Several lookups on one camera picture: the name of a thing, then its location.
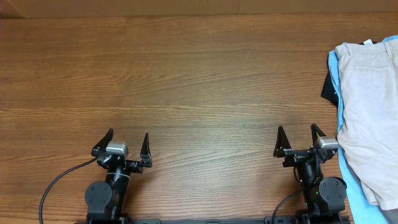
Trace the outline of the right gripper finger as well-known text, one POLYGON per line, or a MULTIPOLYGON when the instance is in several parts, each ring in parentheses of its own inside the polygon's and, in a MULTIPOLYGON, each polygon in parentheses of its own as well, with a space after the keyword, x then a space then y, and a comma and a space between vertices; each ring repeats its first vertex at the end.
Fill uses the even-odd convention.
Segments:
POLYGON ((311 124, 311 132, 312 132, 312 143, 316 145, 319 141, 326 136, 326 134, 318 127, 317 124, 311 124))
POLYGON ((277 141, 275 144, 273 156, 274 157, 286 157, 287 151, 291 151, 291 145, 287 138, 287 135, 283 129, 283 126, 278 127, 277 131, 277 141))

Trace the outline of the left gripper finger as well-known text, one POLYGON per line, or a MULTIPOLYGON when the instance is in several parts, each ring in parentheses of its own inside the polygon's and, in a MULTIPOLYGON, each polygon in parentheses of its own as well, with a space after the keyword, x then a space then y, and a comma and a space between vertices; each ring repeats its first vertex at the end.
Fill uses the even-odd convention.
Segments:
POLYGON ((113 139, 113 129, 110 128, 105 136, 92 148, 91 155, 99 156, 101 152, 106 150, 106 146, 113 139))
POLYGON ((143 167, 152 167, 152 156, 149 148, 149 133, 146 133, 140 152, 143 167))

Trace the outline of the beige shorts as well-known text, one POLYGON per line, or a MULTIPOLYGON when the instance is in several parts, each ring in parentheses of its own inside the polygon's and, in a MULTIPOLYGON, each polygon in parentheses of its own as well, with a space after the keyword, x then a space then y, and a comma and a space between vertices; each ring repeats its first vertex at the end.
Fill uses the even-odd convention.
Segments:
POLYGON ((343 100, 338 142, 369 203, 397 208, 397 40, 336 47, 343 100))

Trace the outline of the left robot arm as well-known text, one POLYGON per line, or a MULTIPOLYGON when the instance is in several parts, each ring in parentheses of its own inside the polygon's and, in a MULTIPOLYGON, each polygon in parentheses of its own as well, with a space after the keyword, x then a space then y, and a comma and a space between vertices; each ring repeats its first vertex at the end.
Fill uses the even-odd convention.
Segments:
POLYGON ((106 169, 106 177, 104 181, 92 183, 85 192, 87 223, 132 223, 132 219, 123 213, 124 201, 131 174, 141 174, 145 167, 152 167, 149 135, 144 136, 139 161, 129 160, 128 154, 125 142, 113 140, 113 129, 93 147, 91 155, 100 167, 106 169))

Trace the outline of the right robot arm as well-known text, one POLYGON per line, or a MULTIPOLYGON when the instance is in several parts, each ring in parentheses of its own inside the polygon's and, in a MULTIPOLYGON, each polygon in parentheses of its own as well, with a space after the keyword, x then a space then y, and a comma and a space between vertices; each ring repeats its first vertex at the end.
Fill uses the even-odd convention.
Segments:
POLYGON ((328 137, 315 124, 311 125, 312 145, 308 149, 294 150, 282 126, 278 127, 273 156, 283 158, 282 165, 294 170, 294 177, 300 190, 283 199, 274 209, 269 223, 349 223, 349 217, 342 216, 345 210, 346 182, 339 177, 325 177, 321 165, 332 159, 338 151, 338 142, 328 137), (294 216, 278 216, 283 204, 302 194, 305 208, 297 210, 294 216))

